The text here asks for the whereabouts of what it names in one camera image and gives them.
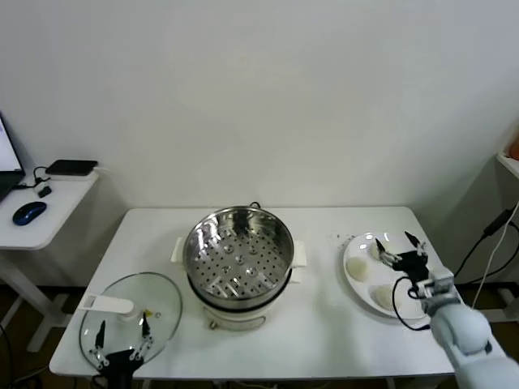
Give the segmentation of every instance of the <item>laptop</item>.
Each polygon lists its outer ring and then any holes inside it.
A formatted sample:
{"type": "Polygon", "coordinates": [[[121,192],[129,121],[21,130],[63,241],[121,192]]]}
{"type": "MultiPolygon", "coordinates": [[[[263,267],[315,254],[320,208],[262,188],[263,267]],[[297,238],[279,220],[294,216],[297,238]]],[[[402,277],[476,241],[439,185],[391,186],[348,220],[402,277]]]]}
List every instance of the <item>laptop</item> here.
{"type": "Polygon", "coordinates": [[[25,177],[22,164],[0,115],[0,201],[25,177]]]}

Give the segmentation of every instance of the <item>orange object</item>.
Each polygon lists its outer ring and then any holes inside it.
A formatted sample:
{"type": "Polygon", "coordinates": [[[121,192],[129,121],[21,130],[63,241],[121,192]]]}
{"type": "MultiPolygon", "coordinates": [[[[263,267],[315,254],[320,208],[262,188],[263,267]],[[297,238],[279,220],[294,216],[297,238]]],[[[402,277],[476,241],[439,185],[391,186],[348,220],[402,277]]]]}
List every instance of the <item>orange object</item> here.
{"type": "Polygon", "coordinates": [[[519,160],[519,136],[513,141],[512,146],[508,150],[508,154],[514,159],[519,160]]]}

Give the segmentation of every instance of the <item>stainless steel steamer basket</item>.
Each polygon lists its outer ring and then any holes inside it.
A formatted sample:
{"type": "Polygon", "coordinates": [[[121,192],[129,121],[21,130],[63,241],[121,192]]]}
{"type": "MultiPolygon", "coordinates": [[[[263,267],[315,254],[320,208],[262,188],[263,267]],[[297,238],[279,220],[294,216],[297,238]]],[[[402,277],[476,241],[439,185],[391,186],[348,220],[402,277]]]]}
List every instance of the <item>stainless steel steamer basket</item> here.
{"type": "Polygon", "coordinates": [[[220,310],[248,311],[274,300],[288,284],[294,241],[272,213],[229,207],[191,230],[182,256],[202,301],[220,310]]]}

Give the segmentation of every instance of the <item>white shelf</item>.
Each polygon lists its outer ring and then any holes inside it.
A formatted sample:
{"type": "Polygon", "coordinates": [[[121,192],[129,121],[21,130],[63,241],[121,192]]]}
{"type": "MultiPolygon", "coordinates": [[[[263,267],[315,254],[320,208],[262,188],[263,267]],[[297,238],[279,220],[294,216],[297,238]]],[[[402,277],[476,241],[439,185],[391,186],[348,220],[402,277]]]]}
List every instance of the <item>white shelf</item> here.
{"type": "Polygon", "coordinates": [[[519,160],[514,160],[509,156],[506,156],[503,152],[497,155],[497,160],[506,168],[508,171],[519,178],[519,160]]]}

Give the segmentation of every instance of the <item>black power bank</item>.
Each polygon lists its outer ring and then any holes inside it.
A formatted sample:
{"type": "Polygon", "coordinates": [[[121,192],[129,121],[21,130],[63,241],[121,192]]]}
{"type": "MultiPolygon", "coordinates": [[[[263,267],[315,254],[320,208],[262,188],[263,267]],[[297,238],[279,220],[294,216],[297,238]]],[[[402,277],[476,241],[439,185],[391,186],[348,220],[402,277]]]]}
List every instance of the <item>black power bank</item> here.
{"type": "Polygon", "coordinates": [[[88,176],[96,166],[96,160],[57,160],[45,172],[51,176],[88,176]]]}

